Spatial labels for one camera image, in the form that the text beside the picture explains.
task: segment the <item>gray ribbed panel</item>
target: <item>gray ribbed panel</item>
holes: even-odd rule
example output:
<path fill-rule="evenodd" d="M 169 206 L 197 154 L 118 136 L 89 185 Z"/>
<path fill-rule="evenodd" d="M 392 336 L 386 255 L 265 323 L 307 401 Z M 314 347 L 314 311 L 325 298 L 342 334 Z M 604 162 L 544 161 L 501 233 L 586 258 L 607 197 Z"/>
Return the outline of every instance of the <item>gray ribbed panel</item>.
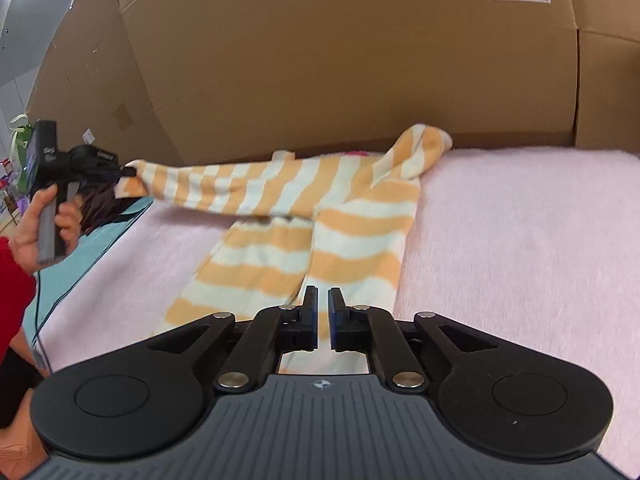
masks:
<path fill-rule="evenodd" d="M 424 398 L 375 376 L 271 376 L 226 396 L 190 437 L 155 456 L 82 463 L 54 456 L 31 480 L 620 480 L 592 454 L 529 466 L 463 444 Z"/>

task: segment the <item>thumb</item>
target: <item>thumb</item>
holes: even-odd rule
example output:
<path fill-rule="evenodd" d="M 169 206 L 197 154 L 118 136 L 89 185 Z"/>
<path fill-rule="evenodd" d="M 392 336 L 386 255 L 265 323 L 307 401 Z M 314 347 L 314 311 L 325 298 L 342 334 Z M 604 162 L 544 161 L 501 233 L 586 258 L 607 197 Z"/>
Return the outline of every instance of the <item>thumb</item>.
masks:
<path fill-rule="evenodd" d="M 33 199 L 27 211 L 24 212 L 24 215 L 35 219 L 39 218 L 45 206 L 56 198 L 57 192 L 58 186 L 56 184 L 47 187 L 47 189 L 37 191 L 36 194 L 33 195 Z"/>

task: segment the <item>black pants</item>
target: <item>black pants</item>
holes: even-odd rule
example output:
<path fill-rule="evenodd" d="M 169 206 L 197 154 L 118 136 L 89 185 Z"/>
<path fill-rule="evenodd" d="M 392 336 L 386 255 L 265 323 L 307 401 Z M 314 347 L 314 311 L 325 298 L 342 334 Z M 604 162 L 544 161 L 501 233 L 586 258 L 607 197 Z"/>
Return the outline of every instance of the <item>black pants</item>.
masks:
<path fill-rule="evenodd" d="M 0 364 L 0 428 L 12 423 L 24 394 L 41 381 L 42 376 L 33 365 L 10 348 L 7 350 Z"/>

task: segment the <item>purple object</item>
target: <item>purple object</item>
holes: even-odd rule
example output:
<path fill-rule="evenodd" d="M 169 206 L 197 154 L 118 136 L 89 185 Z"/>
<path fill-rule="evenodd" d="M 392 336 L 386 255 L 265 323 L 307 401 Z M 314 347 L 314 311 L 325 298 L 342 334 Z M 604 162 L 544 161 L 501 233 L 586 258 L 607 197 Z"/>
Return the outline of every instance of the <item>purple object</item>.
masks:
<path fill-rule="evenodd" d="M 24 212 L 27 211 L 27 208 L 29 206 L 29 199 L 21 198 L 20 200 L 17 201 L 17 204 L 18 204 L 18 211 L 20 211 L 20 216 L 24 215 Z"/>

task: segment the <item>sleeve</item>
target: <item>sleeve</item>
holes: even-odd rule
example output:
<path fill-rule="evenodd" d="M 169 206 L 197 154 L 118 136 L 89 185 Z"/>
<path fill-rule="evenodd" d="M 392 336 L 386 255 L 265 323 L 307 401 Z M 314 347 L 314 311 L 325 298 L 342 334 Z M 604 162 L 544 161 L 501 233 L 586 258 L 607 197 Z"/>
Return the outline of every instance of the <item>sleeve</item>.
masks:
<path fill-rule="evenodd" d="M 0 363 L 36 290 L 34 277 L 14 262 L 8 243 L 7 238 L 0 238 Z"/>

